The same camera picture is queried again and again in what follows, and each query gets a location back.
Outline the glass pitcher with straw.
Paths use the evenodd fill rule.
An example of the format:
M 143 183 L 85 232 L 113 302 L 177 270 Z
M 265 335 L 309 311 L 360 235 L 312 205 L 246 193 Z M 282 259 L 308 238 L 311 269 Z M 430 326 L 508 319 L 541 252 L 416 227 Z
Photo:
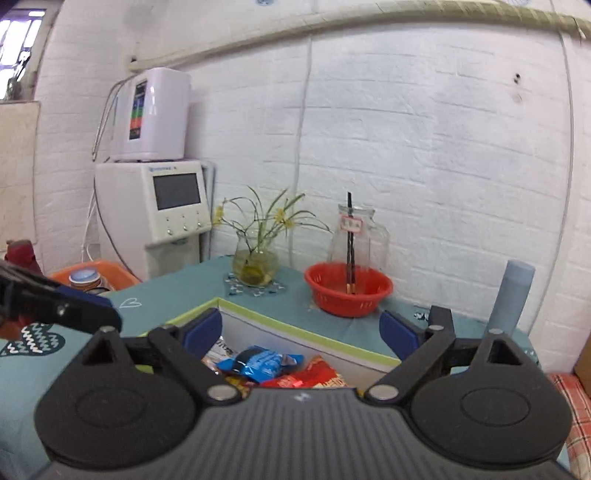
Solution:
M 346 263 L 349 272 L 355 267 L 372 268 L 381 272 L 387 266 L 391 235 L 375 221 L 376 210 L 356 204 L 353 194 L 346 194 L 346 202 L 339 204 L 328 261 Z

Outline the white water purifier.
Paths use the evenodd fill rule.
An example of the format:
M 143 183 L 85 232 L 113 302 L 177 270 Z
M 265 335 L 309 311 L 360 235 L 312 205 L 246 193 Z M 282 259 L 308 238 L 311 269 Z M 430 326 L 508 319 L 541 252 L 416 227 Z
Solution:
M 190 74 L 170 68 L 146 70 L 116 96 L 110 158 L 119 162 L 184 157 Z

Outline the red snack packet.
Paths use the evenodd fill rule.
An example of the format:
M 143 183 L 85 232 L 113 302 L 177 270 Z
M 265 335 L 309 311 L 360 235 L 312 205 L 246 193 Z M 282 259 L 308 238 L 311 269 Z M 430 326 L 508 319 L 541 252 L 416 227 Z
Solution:
M 315 356 L 303 370 L 264 381 L 259 386 L 263 388 L 314 389 L 348 388 L 349 384 L 322 356 Z

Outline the white machine with screen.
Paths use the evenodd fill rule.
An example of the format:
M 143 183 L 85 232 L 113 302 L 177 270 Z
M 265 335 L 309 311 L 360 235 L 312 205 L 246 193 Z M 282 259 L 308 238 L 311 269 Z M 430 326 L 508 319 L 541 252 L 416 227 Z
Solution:
M 201 236 L 211 231 L 200 162 L 105 162 L 94 187 L 105 258 L 140 281 L 200 261 Z

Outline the green cardboard snack box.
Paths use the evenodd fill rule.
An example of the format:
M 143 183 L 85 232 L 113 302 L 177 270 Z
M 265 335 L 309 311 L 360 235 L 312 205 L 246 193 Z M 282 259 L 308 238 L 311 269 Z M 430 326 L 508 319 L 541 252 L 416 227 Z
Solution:
M 221 312 L 222 336 L 230 347 L 243 350 L 259 345 L 283 353 L 301 354 L 307 361 L 320 355 L 342 375 L 346 383 L 360 390 L 368 389 L 401 364 L 392 356 L 312 333 L 221 298 L 214 298 L 166 323 L 183 326 L 211 307 Z

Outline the grey-blue cylinder bottle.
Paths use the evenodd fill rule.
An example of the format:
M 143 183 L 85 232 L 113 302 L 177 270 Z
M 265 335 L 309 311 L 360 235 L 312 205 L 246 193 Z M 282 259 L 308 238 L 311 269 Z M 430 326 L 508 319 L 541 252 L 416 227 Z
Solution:
M 513 335 L 528 299 L 535 272 L 535 267 L 528 263 L 518 260 L 507 262 L 486 331 Z

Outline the orange plastic basin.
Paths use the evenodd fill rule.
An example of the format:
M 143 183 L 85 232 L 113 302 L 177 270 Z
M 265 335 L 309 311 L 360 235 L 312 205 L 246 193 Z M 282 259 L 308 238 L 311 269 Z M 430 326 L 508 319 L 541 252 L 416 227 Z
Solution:
M 106 260 L 89 261 L 53 273 L 51 279 L 82 291 L 121 291 L 140 281 L 122 265 Z

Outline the glass vase with yellow flowers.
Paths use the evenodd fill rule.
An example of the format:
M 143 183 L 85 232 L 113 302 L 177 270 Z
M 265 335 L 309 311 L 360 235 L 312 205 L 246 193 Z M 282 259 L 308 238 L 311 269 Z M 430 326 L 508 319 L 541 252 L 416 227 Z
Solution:
M 235 278 L 250 287 L 269 285 L 280 269 L 277 238 L 287 238 L 298 228 L 331 230 L 317 214 L 301 206 L 304 197 L 304 193 L 290 195 L 283 189 L 266 203 L 249 187 L 245 194 L 225 198 L 215 207 L 212 225 L 232 230 L 238 239 L 231 263 Z

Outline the red plastic basket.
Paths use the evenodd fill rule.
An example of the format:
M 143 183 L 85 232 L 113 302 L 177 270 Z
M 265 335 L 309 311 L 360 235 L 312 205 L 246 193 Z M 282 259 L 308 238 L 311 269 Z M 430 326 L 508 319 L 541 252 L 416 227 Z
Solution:
M 394 283 L 386 274 L 360 267 L 351 273 L 346 263 L 312 265 L 305 270 L 304 281 L 318 308 L 342 318 L 366 317 L 394 292 Z

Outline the blue snack packet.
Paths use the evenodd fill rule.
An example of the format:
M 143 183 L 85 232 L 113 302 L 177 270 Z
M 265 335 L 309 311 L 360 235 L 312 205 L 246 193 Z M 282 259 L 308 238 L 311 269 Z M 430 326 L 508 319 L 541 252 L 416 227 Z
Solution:
M 221 360 L 216 367 L 225 374 L 262 384 L 297 370 L 304 355 L 286 354 L 260 346 L 250 346 L 235 357 Z

